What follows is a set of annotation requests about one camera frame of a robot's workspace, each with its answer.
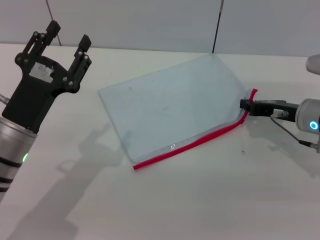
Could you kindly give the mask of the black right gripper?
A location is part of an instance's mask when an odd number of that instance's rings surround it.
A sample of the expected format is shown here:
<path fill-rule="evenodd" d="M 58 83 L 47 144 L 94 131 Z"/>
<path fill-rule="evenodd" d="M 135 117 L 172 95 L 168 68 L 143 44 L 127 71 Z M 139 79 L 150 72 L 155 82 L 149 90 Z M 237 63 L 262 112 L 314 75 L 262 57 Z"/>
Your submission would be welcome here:
<path fill-rule="evenodd" d="M 250 116 L 273 117 L 288 122 L 295 122 L 298 107 L 298 104 L 285 100 L 240 100 L 240 108 Z"/>

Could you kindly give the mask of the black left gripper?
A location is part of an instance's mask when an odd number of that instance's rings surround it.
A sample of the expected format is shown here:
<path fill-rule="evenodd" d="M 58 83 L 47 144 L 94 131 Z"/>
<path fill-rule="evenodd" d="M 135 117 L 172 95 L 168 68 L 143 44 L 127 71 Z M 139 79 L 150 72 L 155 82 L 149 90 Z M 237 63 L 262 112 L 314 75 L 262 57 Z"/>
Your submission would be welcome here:
<path fill-rule="evenodd" d="M 92 64 L 87 55 L 92 42 L 86 34 L 80 40 L 68 70 L 56 61 L 42 56 L 60 29 L 60 25 L 52 20 L 46 33 L 35 31 L 14 60 L 22 70 L 22 79 L 2 116 L 33 133 L 39 132 L 44 118 L 60 94 L 75 94 L 79 91 L 81 81 Z"/>

